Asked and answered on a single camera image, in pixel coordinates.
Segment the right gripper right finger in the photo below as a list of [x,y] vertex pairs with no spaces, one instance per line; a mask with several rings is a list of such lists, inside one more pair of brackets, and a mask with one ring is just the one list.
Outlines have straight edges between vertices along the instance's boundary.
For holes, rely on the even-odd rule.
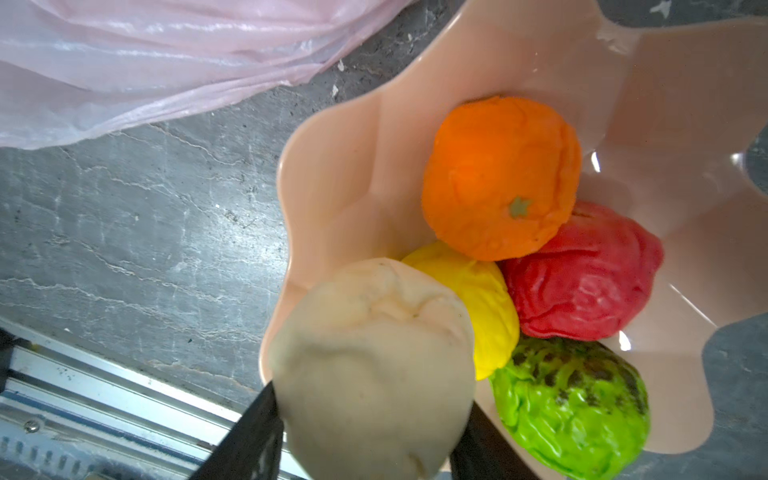
[[540,479],[476,402],[449,460],[453,480]]

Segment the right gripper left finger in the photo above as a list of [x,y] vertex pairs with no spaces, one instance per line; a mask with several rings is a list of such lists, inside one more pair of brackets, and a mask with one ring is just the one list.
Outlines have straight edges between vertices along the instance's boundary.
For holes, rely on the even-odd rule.
[[189,480],[276,480],[284,439],[269,382]]

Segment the green fake fruit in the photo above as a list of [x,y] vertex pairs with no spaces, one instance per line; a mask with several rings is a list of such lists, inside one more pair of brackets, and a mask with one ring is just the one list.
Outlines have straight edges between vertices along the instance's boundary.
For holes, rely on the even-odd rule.
[[599,342],[524,336],[489,378],[511,438],[571,479],[613,479],[651,430],[638,370]]

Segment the yellow fake lemon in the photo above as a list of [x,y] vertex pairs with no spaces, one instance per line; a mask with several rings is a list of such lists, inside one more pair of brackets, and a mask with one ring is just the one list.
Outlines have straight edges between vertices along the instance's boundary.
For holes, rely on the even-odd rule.
[[520,338],[519,318],[500,268],[443,242],[425,245],[402,262],[451,289],[464,303],[474,331],[476,379],[505,366]]

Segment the beige fake mushroom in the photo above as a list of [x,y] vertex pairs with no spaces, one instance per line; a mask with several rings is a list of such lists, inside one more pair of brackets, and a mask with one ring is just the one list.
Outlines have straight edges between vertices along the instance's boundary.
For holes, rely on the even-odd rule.
[[313,287],[268,350],[289,448],[313,479],[431,479],[475,394],[464,303],[402,262],[374,258]]

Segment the red fake strawberry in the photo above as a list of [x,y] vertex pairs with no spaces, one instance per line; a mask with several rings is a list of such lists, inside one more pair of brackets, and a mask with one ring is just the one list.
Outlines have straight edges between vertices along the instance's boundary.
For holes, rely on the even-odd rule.
[[522,333],[597,341],[645,307],[663,261],[661,240],[639,223],[579,201],[541,249],[499,266]]

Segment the orange fake fruit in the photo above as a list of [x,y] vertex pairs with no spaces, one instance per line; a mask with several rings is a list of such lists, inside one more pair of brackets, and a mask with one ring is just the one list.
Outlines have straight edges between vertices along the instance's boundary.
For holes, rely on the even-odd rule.
[[465,103],[435,136],[424,219],[439,240],[476,260],[532,254],[569,219],[581,159],[576,131],[548,105],[520,97]]

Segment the pink scalloped bowl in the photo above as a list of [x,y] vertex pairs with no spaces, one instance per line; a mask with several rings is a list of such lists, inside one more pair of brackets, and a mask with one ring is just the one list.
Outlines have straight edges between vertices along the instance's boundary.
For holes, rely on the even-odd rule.
[[555,109],[581,145],[578,199],[662,242],[646,306],[605,344],[647,386],[646,450],[697,449],[714,426],[706,344],[767,310],[767,198],[744,166],[767,123],[763,16],[627,28],[594,1],[466,2],[396,78],[287,141],[289,260],[261,356],[326,276],[433,241],[421,192],[435,135],[458,105],[495,96]]

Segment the pink plastic bag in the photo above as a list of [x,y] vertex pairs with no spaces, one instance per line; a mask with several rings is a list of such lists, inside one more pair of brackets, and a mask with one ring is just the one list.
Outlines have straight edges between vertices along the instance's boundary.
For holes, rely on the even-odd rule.
[[5,1],[1,143],[34,150],[308,82],[401,1]]

